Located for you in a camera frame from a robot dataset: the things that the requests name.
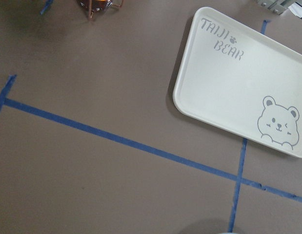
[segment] paw print icon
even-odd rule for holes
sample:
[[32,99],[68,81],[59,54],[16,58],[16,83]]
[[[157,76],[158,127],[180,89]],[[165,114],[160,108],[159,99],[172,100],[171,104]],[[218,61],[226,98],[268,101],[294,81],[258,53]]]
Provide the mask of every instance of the paw print icon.
[[235,43],[237,43],[237,40],[236,40],[233,36],[231,36],[230,42],[231,42],[232,44],[235,44]]

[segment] bear ear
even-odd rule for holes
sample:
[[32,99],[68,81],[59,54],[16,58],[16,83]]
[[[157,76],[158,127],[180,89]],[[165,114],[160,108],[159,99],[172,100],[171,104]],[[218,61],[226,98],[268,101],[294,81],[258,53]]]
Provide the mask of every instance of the bear ear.
[[274,101],[273,97],[271,97],[271,96],[264,97],[263,106],[265,108],[267,108],[267,106],[272,106],[272,105],[275,105],[275,104],[276,104],[276,101]]
[[288,108],[288,111],[291,113],[291,115],[294,117],[294,120],[297,121],[299,119],[299,112],[296,109],[296,107],[291,106]]

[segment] white object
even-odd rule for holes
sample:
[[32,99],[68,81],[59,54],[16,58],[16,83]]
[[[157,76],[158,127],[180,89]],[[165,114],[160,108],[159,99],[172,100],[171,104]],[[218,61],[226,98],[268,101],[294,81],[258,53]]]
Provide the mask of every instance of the white object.
[[193,18],[173,98],[187,116],[302,157],[302,55],[212,8]]
[[296,0],[257,0],[257,3],[280,15],[295,1]]
[[290,5],[288,9],[290,9],[295,16],[302,19],[302,0],[298,0],[297,3]]

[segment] blue painter's tape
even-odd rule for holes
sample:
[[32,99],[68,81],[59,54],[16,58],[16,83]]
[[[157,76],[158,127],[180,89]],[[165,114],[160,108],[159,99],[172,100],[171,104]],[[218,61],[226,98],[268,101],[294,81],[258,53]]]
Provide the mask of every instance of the blue painter's tape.
[[298,202],[302,203],[302,197],[301,196],[297,196],[295,194],[291,194],[291,193],[288,193],[288,192],[285,192],[285,191],[282,191],[280,189],[276,189],[276,188],[273,188],[273,187],[264,186],[264,185],[262,185],[258,182],[255,182],[255,181],[252,181],[252,180],[249,180],[249,179],[243,178],[242,179],[242,184],[252,186],[253,188],[260,189],[260,190],[263,190],[263,191],[267,191],[269,193],[272,193],[272,194],[275,194],[275,195],[278,195],[278,196],[281,196],[281,197],[289,198],[291,200],[295,200],[295,201],[298,201]]
[[5,97],[8,95],[8,93],[10,92],[10,90],[12,88],[12,85],[15,81],[16,76],[17,75],[9,76],[8,81],[6,82],[4,88],[2,89],[2,91],[0,93],[0,111],[5,102]]
[[267,24],[271,22],[271,20],[268,20],[268,19],[265,19],[263,22],[262,22],[262,29],[260,30],[260,33],[261,34],[265,34],[266,32],[266,27],[267,27]]
[[237,182],[235,184],[235,190],[234,190],[234,196],[233,196],[233,206],[231,209],[231,215],[230,215],[230,220],[229,220],[229,227],[228,227],[229,233],[233,232],[234,223],[235,223],[235,216],[236,216],[238,202],[239,202],[242,174],[243,174],[243,169],[244,169],[246,146],[247,146],[247,139],[243,138]]
[[43,9],[40,11],[40,14],[43,15],[44,12],[48,9],[48,7],[53,3],[53,0],[46,0],[45,6]]
[[109,139],[109,140],[118,142],[120,144],[127,145],[127,146],[130,146],[130,147],[133,147],[133,148],[136,148],[136,149],[139,149],[139,150],[142,150],[142,151],[145,151],[145,152],[148,152],[148,153],[151,153],[151,154],[169,159],[171,161],[175,161],[175,162],[187,165],[189,167],[199,169],[201,171],[205,171],[205,172],[208,172],[208,173],[211,173],[211,174],[214,174],[214,175],[217,175],[217,176],[221,176],[221,177],[224,177],[224,178],[227,178],[227,179],[230,179],[230,180],[236,180],[236,175],[233,175],[233,174],[221,171],[219,169],[209,167],[209,166],[206,166],[206,165],[188,160],[184,157],[180,157],[180,156],[165,152],[163,150],[153,148],[151,146],[148,146],[148,145],[139,143],[137,141],[133,141],[133,140],[130,140],[130,139],[127,139],[127,138],[124,138],[124,137],[121,137],[121,136],[103,131],[101,129],[91,127],[91,126],[83,124],[83,123],[73,121],[71,119],[67,119],[67,118],[52,114],[50,112],[46,112],[46,111],[37,109],[37,108],[32,107],[32,106],[28,106],[28,105],[25,105],[25,104],[22,104],[22,103],[19,103],[19,102],[10,100],[10,99],[6,99],[4,104],[9,106],[9,107],[13,107],[13,108],[16,108],[18,110],[25,111],[27,113],[30,113],[30,114],[33,114],[33,115],[36,115],[36,116],[40,116],[42,118],[46,118],[48,120],[52,120],[54,122],[64,124],[66,126],[76,128],[76,129],[79,129],[81,131],[91,133],[91,134],[103,137],[105,139]]

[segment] cartoon bear face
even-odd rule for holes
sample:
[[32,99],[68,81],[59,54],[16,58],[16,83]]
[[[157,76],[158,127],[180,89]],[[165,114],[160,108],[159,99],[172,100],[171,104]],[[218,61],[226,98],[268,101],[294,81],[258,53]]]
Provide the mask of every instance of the cartoon bear face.
[[291,106],[288,109],[277,105],[273,97],[263,99],[264,110],[258,119],[258,129],[263,136],[269,136],[272,142],[281,145],[287,143],[292,147],[299,141],[297,131],[298,110]]

